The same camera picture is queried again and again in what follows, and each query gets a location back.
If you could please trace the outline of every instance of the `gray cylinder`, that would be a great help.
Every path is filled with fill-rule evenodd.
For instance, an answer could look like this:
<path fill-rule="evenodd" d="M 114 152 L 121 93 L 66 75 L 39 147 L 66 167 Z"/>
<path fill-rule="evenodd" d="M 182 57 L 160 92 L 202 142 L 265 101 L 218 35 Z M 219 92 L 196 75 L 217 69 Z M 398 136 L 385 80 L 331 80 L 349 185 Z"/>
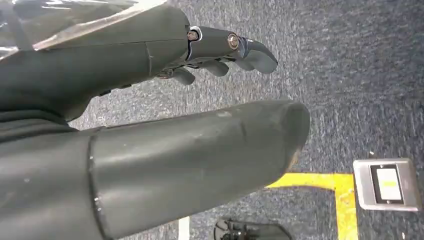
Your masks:
<path fill-rule="evenodd" d="M 100 131 L 90 159 L 105 234 L 138 233 L 271 184 L 309 124 L 304 105 L 282 100 Z"/>

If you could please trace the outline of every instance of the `prosthetic hand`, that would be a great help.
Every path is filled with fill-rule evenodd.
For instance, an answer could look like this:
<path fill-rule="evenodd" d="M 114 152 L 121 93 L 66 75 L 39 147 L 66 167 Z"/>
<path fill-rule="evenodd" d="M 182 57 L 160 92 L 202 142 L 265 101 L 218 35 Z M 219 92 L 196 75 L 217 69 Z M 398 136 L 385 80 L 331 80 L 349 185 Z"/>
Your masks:
<path fill-rule="evenodd" d="M 10 46 L 0 51 L 0 239 L 125 237 L 272 183 L 304 146 L 309 113 L 289 100 L 68 127 L 113 89 L 155 77 L 191 84 L 185 68 L 276 69 L 263 44 L 146 2 L 1 2 L 0 43 Z M 36 14 L 45 9 L 63 11 L 53 21 Z"/>

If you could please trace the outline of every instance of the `gray prosthetic limb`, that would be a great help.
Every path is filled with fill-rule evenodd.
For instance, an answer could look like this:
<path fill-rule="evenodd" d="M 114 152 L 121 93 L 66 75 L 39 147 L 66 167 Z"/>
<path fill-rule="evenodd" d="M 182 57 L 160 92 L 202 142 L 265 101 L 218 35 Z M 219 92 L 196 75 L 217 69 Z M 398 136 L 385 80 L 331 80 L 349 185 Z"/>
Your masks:
<path fill-rule="evenodd" d="M 166 4 L 0 60 L 0 239 L 117 239 L 280 178 L 309 132 L 308 110 L 291 100 L 84 131 L 67 125 L 112 89 L 154 77 L 190 84 L 184 68 L 223 76 L 228 62 L 266 74 L 277 67 L 263 44 L 191 26 Z"/>

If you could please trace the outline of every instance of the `white line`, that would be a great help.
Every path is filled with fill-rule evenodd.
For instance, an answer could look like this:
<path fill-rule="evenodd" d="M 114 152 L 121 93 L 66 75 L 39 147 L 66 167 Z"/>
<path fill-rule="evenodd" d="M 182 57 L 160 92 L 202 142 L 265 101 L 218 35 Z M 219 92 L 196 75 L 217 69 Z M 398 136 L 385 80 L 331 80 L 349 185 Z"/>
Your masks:
<path fill-rule="evenodd" d="M 190 240 L 190 217 L 178 220 L 178 240 Z"/>

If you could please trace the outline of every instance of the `gray carpet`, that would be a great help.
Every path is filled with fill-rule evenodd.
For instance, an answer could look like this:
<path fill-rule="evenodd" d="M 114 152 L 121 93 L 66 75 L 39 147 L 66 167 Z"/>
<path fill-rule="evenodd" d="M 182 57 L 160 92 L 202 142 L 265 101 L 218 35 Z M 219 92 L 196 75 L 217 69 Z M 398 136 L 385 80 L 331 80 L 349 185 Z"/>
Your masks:
<path fill-rule="evenodd" d="M 291 98 L 311 112 L 311 132 L 295 171 L 351 173 L 374 151 L 413 159 L 424 199 L 424 2 L 419 0 L 179 0 L 193 25 L 233 30 L 270 47 L 280 64 L 262 75 L 236 67 L 222 78 L 195 71 L 182 86 L 148 81 L 92 100 L 72 125 L 86 129 L 185 115 L 255 100 Z M 331 192 L 268 189 L 192 216 L 192 240 L 233 215 L 277 221 L 298 240 L 335 240 Z M 424 213 L 357 208 L 359 239 L 424 236 Z M 131 239 L 177 238 L 178 223 Z"/>

